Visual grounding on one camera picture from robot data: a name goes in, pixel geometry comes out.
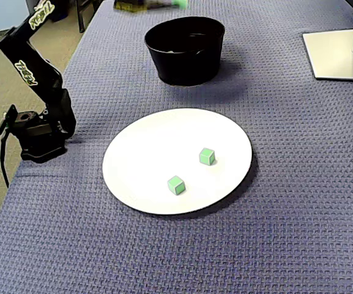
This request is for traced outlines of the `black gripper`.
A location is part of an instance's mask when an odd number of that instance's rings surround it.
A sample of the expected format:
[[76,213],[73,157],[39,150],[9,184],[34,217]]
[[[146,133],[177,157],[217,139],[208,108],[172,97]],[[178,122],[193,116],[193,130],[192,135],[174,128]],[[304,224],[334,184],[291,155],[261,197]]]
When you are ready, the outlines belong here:
[[177,6],[176,1],[146,1],[145,0],[115,0],[114,9],[127,12],[140,12],[143,10],[165,9]]

